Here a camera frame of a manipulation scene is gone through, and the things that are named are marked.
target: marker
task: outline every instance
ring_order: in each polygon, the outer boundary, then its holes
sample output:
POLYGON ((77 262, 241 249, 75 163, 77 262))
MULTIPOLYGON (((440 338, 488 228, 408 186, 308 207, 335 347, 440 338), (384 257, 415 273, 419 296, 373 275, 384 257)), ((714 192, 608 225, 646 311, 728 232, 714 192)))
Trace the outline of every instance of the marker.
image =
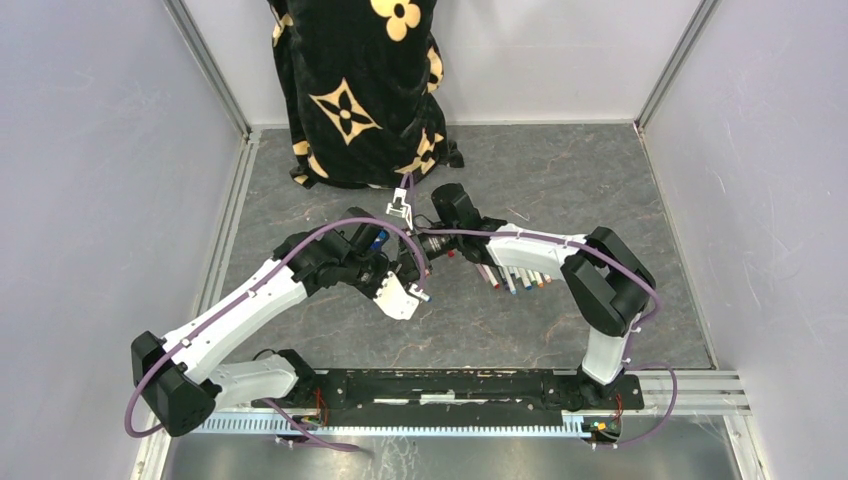
POLYGON ((530 283, 530 278, 527 276, 527 270, 523 268, 518 269, 518 276, 521 277, 521 283, 524 284, 524 288, 530 290, 533 288, 533 284, 530 283))
POLYGON ((486 275, 486 271, 483 270, 483 265, 480 265, 479 263, 475 263, 474 266, 477 267, 477 271, 480 272, 480 276, 483 277, 483 281, 488 282, 489 276, 486 275))
POLYGON ((513 283, 513 281, 512 281, 512 275, 507 273, 507 271, 504 267, 501 267, 500 270, 501 270, 501 276, 506 279, 506 284, 509 287, 509 293, 511 293, 513 295, 518 293, 518 292, 515 291, 515 283, 513 283))
POLYGON ((498 279, 495 278, 495 274, 492 273, 492 270, 489 268, 488 265, 483 265, 483 271, 486 272, 486 276, 489 277, 489 283, 491 283, 493 287, 495 287, 495 288, 501 287, 501 284, 498 283, 498 279))

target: black blanket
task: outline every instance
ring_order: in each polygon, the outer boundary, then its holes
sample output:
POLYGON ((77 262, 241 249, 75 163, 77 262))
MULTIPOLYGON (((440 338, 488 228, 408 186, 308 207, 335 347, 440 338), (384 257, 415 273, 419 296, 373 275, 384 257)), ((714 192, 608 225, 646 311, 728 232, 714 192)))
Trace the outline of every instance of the black blanket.
POLYGON ((462 166, 432 95, 444 74, 436 0, 269 1, 296 182, 394 187, 462 166))

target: white panel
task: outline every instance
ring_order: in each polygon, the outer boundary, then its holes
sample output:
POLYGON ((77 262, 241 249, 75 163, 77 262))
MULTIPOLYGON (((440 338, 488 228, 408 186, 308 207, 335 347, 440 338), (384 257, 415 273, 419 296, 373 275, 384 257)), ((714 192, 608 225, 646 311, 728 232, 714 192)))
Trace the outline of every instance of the white panel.
POLYGON ((722 2, 647 129, 775 478, 846 478, 848 3, 722 2))
MULTIPOLYGON (((263 0, 185 0, 253 125, 287 122, 263 0)), ((698 0, 442 0, 449 122, 631 120, 698 0)))
POLYGON ((127 478, 130 342, 193 313, 240 135, 162 2, 0 11, 0 478, 127 478))

